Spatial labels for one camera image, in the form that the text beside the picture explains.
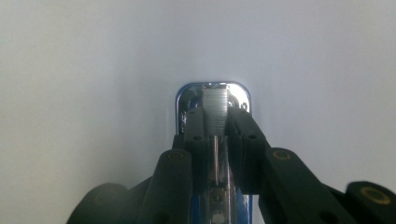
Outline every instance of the black plastic part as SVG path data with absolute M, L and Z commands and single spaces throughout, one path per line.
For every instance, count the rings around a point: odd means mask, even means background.
M 164 152 L 148 186 L 137 224 L 186 224 L 191 220 L 191 154 Z
M 271 148 L 262 130 L 246 110 L 229 107 L 226 134 L 236 186 L 244 194 L 259 194 L 263 153 Z
M 172 149 L 183 148 L 184 149 L 184 134 L 176 134 L 174 137 L 174 142 L 172 144 Z
M 117 224 L 127 204 L 127 194 L 122 185 L 98 186 L 85 195 L 67 224 Z
M 261 210 L 266 223 L 357 223 L 293 152 L 284 148 L 267 150 L 262 170 L 264 182 L 270 184 L 261 194 Z M 275 198 L 268 197 L 273 193 Z M 277 212 L 271 208 L 274 199 L 278 201 L 275 209 L 281 207 L 286 217 L 266 216 Z
M 396 223 L 396 195 L 370 182 L 354 182 L 346 189 L 347 209 L 360 223 Z
M 194 194 L 200 194 L 206 188 L 207 149 L 205 140 L 204 110 L 197 107 L 187 113 L 184 132 L 184 149 L 192 157 L 192 176 Z
M 151 178 L 128 190 L 127 202 L 117 224 L 131 224 L 137 219 Z

